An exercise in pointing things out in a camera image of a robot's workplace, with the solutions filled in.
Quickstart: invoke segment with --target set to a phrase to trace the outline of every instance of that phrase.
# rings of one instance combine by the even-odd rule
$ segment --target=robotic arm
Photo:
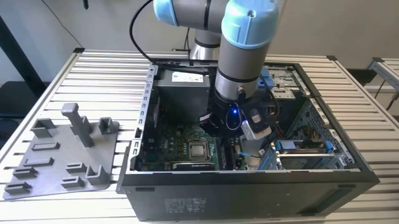
[[[221,33],[215,82],[217,106],[212,113],[219,118],[225,114],[228,127],[228,113],[241,111],[241,129],[248,139],[259,139],[271,132],[265,117],[251,102],[251,96],[256,90],[268,45],[275,36],[283,1],[279,3],[272,0],[153,1],[155,15],[160,21],[208,31],[208,35],[196,40],[199,45],[215,45],[217,34]]]

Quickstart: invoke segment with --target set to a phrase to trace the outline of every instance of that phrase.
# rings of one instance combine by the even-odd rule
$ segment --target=white wall
[[[135,50],[128,24],[144,0],[45,0],[88,49]],[[288,0],[272,54],[335,55],[366,68],[372,56],[399,57],[398,0]],[[77,44],[40,0],[0,0],[0,15],[41,78],[51,81]],[[156,21],[152,6],[136,24],[147,51],[181,48],[184,28]],[[0,51],[0,83],[20,80]]]

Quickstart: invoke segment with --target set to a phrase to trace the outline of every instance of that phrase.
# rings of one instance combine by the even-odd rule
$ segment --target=motherboard
[[[145,152],[143,171],[195,169],[209,166],[219,170],[216,138],[205,134],[199,126],[160,124],[157,139]]]

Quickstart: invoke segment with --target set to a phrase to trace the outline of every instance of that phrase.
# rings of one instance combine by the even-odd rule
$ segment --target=slotted metal surface
[[[151,53],[159,58],[185,58],[183,53]],[[284,220],[217,220],[191,223],[399,223],[399,125],[339,62],[324,56],[269,55],[267,61],[300,63],[325,103],[380,178],[366,194],[325,218]],[[139,53],[87,50],[73,54],[7,145],[0,150],[0,194],[11,180],[33,134],[37,118],[67,124],[59,109],[77,102],[89,120],[112,117],[121,124],[111,187],[101,191],[0,200],[0,221],[13,224],[137,223],[124,195],[115,193],[123,153],[133,138],[148,61]]]

